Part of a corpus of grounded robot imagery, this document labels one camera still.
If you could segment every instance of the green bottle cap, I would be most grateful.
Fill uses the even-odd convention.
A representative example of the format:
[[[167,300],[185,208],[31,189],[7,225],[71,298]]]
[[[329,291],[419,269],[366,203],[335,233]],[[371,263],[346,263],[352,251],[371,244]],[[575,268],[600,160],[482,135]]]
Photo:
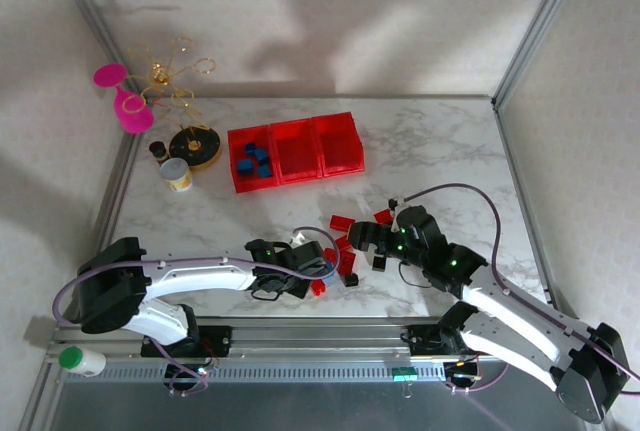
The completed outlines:
[[[77,346],[65,349],[58,356],[58,363],[65,369],[73,369],[82,362],[82,350]]]

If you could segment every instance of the jar lid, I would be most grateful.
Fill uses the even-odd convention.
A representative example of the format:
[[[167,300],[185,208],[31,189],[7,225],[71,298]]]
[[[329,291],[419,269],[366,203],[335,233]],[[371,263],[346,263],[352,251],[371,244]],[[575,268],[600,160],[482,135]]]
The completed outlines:
[[[154,141],[149,145],[149,151],[156,158],[162,158],[165,154],[167,154],[167,148],[164,147],[164,143],[162,141]]]
[[[184,178],[189,172],[189,165],[182,158],[171,158],[160,166],[160,174],[167,181],[176,181]]]
[[[77,346],[71,346],[60,353],[58,363],[65,369],[73,369],[82,362],[82,357],[82,350]]]

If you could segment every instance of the red block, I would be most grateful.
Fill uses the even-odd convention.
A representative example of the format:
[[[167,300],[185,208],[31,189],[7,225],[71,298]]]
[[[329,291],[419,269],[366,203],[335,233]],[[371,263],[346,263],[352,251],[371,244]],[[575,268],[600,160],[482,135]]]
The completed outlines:
[[[356,260],[355,253],[351,251],[340,252],[340,267],[338,268],[338,274],[340,276],[347,276],[353,272],[353,263]]]
[[[338,245],[338,249],[340,251],[343,251],[345,249],[350,249],[352,247],[346,234],[336,239],[336,244]]]
[[[324,284],[324,281],[322,281],[321,279],[316,279],[315,281],[311,282],[311,291],[313,291],[314,295],[320,296],[321,294],[324,294],[326,290],[327,285]]]
[[[393,223],[393,215],[391,214],[391,210],[389,208],[374,214],[373,217],[376,218],[376,221],[380,224]]]
[[[331,222],[329,223],[329,227],[331,229],[335,229],[336,231],[349,231],[349,227],[355,223],[356,220],[353,218],[345,218],[344,216],[338,216],[334,214],[331,216]]]
[[[327,261],[331,261],[333,264],[336,264],[336,251],[333,248],[326,248],[324,250],[324,259]]]

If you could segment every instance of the white wall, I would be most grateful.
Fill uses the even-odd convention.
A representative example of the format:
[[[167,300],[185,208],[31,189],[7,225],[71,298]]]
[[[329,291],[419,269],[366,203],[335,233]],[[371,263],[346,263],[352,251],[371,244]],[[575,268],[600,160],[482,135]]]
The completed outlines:
[[[194,38],[201,96],[317,96],[493,94],[542,0],[95,1],[123,50]]]
[[[51,301],[93,251],[122,133],[91,81],[105,61],[72,0],[0,0],[0,416],[16,429]]]
[[[640,369],[640,0],[567,0],[504,110],[554,280]],[[640,390],[632,383],[628,389]],[[640,401],[614,416],[640,429]]]

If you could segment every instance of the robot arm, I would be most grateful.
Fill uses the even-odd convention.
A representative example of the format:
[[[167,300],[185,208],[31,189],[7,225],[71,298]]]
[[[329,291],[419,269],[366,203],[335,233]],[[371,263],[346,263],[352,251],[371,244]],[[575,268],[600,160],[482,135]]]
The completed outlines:
[[[168,346],[197,336],[198,329],[190,307],[169,304],[160,299],[163,296],[229,289],[269,301],[285,292],[303,298],[311,280],[330,272],[316,241],[292,248],[258,239],[245,249],[254,261],[226,257],[143,261],[146,252],[137,238],[120,239],[78,272],[82,331],[128,329]],[[91,279],[83,280],[85,273],[91,273],[87,275]]]
[[[440,322],[442,340],[461,339],[468,348],[529,373],[582,419],[601,422],[628,381],[576,337],[588,337],[626,366],[620,335],[613,328],[603,323],[593,329],[508,286],[484,258],[448,243],[423,206],[399,211],[393,225],[354,223],[348,237],[357,249],[365,251],[373,244],[376,254],[421,268],[435,288],[459,300]]]

